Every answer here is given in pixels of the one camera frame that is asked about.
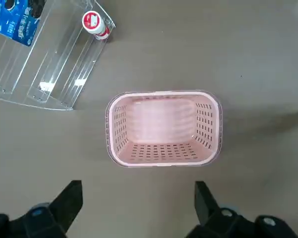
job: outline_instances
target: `snack package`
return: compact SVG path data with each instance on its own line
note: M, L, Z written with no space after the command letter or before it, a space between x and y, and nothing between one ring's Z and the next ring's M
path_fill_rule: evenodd
M30 46L44 5L45 0L0 0L0 33Z

